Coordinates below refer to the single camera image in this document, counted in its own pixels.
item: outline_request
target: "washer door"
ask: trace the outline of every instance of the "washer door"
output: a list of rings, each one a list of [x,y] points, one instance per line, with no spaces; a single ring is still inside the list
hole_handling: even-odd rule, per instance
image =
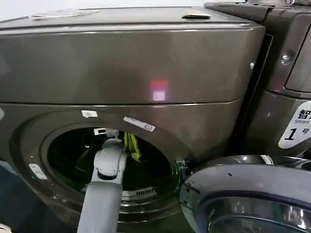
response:
[[[238,155],[186,179],[182,211],[196,233],[311,232],[311,161]]]

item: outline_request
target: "white sticker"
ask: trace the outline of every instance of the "white sticker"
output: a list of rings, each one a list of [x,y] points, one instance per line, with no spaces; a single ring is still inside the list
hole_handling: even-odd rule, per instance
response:
[[[283,136],[278,142],[278,146],[282,149],[292,148],[310,137],[311,101],[308,101],[297,108]]]
[[[41,180],[47,180],[48,177],[43,173],[38,164],[29,164],[31,171]]]
[[[94,129],[94,135],[101,135],[101,134],[106,134],[107,137],[118,138],[119,131],[118,130],[109,129],[109,128],[97,128],[97,129]]]
[[[150,132],[153,132],[153,130],[155,130],[155,126],[150,125],[150,124],[145,123],[145,122],[141,122],[141,121],[139,121],[139,120],[135,120],[135,119],[133,119],[133,118],[129,118],[129,117],[126,117],[126,116],[125,116],[125,117],[123,118],[123,120],[126,121],[126,122],[128,122],[128,123],[131,123],[131,124],[133,124],[133,125],[136,125],[136,126],[142,128],[142,129],[144,129],[144,130],[148,130],[148,131],[150,131]]]
[[[45,19],[45,18],[76,17],[76,16],[92,14],[95,12],[100,12],[100,10],[65,9],[65,10],[34,14],[31,16],[28,16],[28,18],[37,20],[37,19]]]
[[[92,110],[81,110],[82,116],[85,118],[97,117],[97,112]]]

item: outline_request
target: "dark gray washing machine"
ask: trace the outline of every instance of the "dark gray washing machine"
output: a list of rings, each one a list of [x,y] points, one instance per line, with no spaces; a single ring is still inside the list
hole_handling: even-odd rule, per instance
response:
[[[265,28],[202,8],[59,14],[0,23],[1,157],[75,227],[101,132],[133,133],[119,231],[186,232],[184,160],[223,155]]]
[[[308,156],[311,147],[311,8],[206,3],[266,27],[254,75],[228,151]]]

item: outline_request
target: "number 1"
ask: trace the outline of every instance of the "number 1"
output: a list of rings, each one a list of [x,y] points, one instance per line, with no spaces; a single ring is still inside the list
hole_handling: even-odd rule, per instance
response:
[[[291,140],[293,141],[293,135],[295,134],[295,132],[297,131],[297,129],[291,129],[291,135],[288,138],[284,138],[284,140]]]

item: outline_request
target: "front-load washer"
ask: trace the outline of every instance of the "front-load washer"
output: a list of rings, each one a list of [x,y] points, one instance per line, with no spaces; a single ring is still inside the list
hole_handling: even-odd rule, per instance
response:
[[[182,232],[185,160],[223,155],[264,31],[190,7],[1,22],[0,155],[75,227],[95,152],[109,132],[132,133],[143,161],[128,160],[119,231],[162,219],[148,232]]]

